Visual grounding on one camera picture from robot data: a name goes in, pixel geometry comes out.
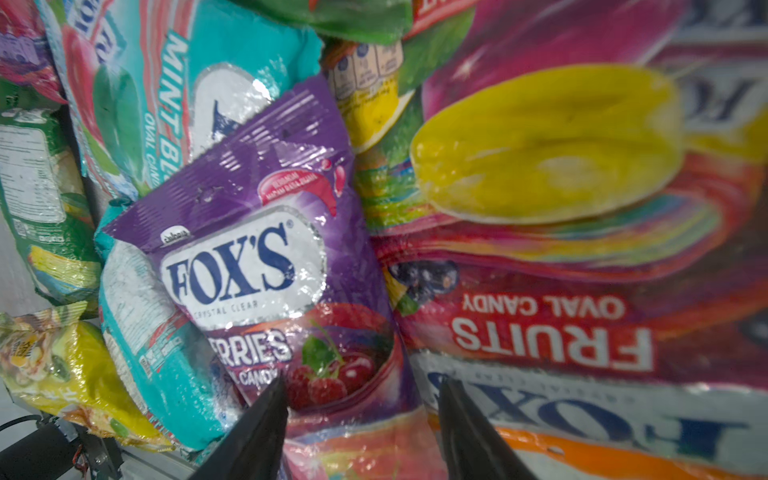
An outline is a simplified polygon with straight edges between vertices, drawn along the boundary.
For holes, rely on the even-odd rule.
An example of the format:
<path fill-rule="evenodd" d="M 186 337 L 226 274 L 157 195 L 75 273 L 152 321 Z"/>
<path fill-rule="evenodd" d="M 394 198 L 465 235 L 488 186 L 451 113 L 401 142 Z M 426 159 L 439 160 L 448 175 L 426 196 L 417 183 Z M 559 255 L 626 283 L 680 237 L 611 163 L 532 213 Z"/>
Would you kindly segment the teal mint candy bag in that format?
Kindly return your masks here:
<path fill-rule="evenodd" d="M 101 329 L 130 397 L 174 445 L 204 451 L 243 413 L 243 401 L 203 334 L 178 308 L 137 247 L 106 233 L 130 206 L 110 201 L 94 243 L 104 261 Z"/>

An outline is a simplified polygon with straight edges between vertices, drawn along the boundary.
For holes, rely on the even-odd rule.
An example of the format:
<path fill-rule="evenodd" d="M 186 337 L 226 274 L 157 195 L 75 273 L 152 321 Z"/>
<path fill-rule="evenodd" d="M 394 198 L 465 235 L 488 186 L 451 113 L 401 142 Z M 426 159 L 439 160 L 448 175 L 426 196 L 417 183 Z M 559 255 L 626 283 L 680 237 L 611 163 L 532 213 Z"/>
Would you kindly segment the purple Fox's berries candy bag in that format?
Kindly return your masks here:
<path fill-rule="evenodd" d="M 1 0 L 1 77 L 67 103 L 34 1 Z"/>

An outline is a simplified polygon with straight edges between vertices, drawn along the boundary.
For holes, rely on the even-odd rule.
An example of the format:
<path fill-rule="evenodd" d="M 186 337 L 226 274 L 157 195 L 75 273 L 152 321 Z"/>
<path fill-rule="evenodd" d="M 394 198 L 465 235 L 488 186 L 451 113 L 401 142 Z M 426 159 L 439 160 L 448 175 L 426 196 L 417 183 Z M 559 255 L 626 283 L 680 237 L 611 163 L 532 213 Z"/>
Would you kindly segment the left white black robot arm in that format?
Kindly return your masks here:
<path fill-rule="evenodd" d="M 80 479 L 121 479 L 117 442 L 52 416 L 28 414 L 1 425 L 6 431 L 32 422 L 34 431 L 1 450 L 3 479 L 60 479 L 74 471 Z"/>

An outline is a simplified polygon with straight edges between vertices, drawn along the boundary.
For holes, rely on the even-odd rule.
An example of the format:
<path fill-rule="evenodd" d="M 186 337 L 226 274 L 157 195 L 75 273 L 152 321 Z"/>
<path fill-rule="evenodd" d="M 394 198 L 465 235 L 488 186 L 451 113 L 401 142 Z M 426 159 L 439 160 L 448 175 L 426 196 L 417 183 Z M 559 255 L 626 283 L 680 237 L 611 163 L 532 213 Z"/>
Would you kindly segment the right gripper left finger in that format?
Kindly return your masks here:
<path fill-rule="evenodd" d="M 189 480 L 275 480 L 288 420 L 285 379 L 274 379 Z"/>

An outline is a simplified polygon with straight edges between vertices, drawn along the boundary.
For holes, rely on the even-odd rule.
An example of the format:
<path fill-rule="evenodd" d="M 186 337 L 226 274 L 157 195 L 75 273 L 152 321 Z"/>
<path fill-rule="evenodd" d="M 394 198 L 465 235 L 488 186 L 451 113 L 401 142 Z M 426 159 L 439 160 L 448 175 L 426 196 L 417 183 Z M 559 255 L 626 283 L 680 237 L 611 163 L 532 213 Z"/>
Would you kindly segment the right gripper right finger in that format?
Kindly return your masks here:
<path fill-rule="evenodd" d="M 455 379 L 442 381 L 438 416 L 451 480 L 536 480 Z"/>

